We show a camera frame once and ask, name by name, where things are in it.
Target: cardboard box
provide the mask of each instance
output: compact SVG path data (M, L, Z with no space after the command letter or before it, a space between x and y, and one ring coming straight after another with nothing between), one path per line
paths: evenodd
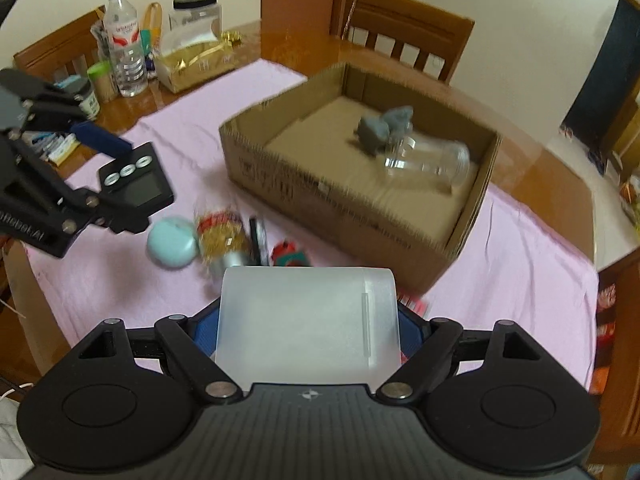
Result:
M363 114L412 105L414 130L464 142L472 168L453 192L398 188L353 131ZM229 177L364 265L425 292L458 257L473 227L500 135L425 94L336 65L220 129Z

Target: gold gift box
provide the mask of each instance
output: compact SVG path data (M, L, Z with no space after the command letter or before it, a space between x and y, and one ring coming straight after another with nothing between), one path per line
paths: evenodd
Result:
M220 41L198 43L154 59L158 80L177 94L239 66L234 53L238 35L226 32Z

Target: dark doorway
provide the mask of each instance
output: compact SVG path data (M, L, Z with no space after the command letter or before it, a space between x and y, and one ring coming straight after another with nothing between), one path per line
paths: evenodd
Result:
M619 0L609 31L578 97L564 119L587 146L598 149L640 75L640 10Z

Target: water bottle label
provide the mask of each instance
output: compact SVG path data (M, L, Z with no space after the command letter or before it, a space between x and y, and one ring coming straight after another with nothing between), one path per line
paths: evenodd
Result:
M138 20L130 22L114 22L107 27L109 42L116 47L123 48L140 40Z

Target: wooden chair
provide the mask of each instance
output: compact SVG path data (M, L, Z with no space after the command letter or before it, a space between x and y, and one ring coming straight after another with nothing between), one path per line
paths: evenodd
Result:
M14 55L16 66L26 73L55 81L57 71L84 75L98 61L97 43L90 28L98 20L95 10L59 28Z
M600 433L590 463L640 463L640 249L600 271L600 290L616 285L613 307L598 324L615 320L612 346L598 349L596 366L609 365L600 397Z
M453 76L475 21L431 7L416 0L347 0L342 19L342 38L350 27L368 32L365 46L375 49L378 35L396 40L391 57L400 59L406 44L420 50L414 68L424 70L429 54L441 57L444 66L438 79Z

